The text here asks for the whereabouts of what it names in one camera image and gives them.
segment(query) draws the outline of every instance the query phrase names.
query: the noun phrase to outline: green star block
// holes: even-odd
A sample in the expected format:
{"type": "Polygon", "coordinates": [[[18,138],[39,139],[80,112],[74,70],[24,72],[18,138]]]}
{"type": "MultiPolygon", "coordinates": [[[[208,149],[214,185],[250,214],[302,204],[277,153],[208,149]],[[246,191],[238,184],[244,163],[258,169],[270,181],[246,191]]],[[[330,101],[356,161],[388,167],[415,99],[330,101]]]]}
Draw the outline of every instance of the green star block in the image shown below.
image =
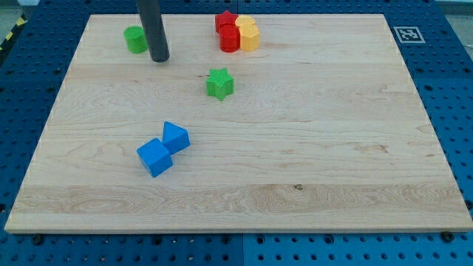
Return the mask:
{"type": "Polygon", "coordinates": [[[234,78],[228,74],[228,70],[226,68],[210,69],[210,77],[207,78],[207,95],[223,100],[232,93],[234,93],[234,78]]]}

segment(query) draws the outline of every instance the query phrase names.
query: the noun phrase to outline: plastic block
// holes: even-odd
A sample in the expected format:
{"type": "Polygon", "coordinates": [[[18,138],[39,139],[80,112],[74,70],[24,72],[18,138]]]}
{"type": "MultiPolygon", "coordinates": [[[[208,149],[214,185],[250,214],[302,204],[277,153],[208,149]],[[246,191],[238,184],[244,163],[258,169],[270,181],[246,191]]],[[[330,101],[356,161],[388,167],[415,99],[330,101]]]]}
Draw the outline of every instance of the plastic block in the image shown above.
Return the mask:
{"type": "Polygon", "coordinates": [[[215,31],[219,33],[220,29],[222,29],[224,26],[234,26],[237,18],[237,14],[233,14],[228,10],[222,14],[215,15],[215,31]]]}
{"type": "Polygon", "coordinates": [[[256,25],[246,24],[239,28],[240,46],[244,51],[254,51],[259,47],[259,29],[256,25]]]}
{"type": "Polygon", "coordinates": [[[141,163],[150,175],[157,177],[172,166],[171,154],[168,149],[154,138],[137,150],[141,163]]]}
{"type": "Polygon", "coordinates": [[[235,21],[235,26],[241,27],[244,25],[256,25],[256,21],[254,20],[254,18],[248,15],[238,16],[238,18],[236,18],[236,21],[235,21]]]}
{"type": "Polygon", "coordinates": [[[223,100],[232,93],[234,93],[234,78],[228,74],[228,70],[226,68],[210,69],[210,77],[207,78],[207,95],[223,100]]]}
{"type": "Polygon", "coordinates": [[[164,122],[163,145],[171,155],[189,147],[189,134],[186,129],[170,122],[164,122]]]}
{"type": "Polygon", "coordinates": [[[239,49],[239,30],[237,26],[224,26],[220,29],[220,49],[235,52],[239,49]]]}
{"type": "Polygon", "coordinates": [[[125,36],[126,46],[128,50],[133,53],[142,53],[148,49],[146,44],[145,33],[142,27],[131,26],[127,27],[123,32],[125,36]]]}

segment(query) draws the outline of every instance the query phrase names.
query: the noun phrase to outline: wood grain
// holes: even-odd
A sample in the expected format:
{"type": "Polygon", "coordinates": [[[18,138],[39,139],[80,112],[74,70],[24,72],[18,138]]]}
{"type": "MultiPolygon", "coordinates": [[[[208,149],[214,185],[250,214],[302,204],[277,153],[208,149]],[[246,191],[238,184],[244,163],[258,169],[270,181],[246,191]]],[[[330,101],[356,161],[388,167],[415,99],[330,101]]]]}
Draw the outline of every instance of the wood grain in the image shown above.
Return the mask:
{"type": "Polygon", "coordinates": [[[171,59],[128,53],[136,15],[91,16],[5,229],[11,233],[468,231],[473,222],[382,15],[164,16],[171,59]],[[235,93],[205,94],[227,67],[235,93]],[[185,126],[151,178],[136,148],[185,126]]]}

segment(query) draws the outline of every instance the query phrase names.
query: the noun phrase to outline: green cylinder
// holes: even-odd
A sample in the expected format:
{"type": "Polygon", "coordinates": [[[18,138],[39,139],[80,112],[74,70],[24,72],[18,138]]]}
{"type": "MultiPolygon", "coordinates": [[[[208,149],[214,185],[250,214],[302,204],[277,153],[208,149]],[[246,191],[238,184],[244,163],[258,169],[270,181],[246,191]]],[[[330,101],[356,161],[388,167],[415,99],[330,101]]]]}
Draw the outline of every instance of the green cylinder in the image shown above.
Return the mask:
{"type": "Polygon", "coordinates": [[[123,35],[125,36],[126,46],[130,52],[142,53],[148,49],[148,44],[146,43],[145,33],[142,27],[128,27],[123,32],[123,35]]]}

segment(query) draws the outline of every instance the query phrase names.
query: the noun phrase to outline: black pole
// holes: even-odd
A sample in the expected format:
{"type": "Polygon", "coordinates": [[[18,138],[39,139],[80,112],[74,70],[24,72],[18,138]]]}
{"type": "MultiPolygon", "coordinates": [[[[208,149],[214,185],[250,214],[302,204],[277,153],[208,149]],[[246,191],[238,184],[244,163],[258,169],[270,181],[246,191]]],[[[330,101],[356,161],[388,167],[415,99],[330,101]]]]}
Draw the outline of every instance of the black pole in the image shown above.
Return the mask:
{"type": "Polygon", "coordinates": [[[159,0],[135,1],[151,58],[154,62],[164,62],[168,60],[168,42],[166,40],[166,34],[164,33],[159,0]]]}

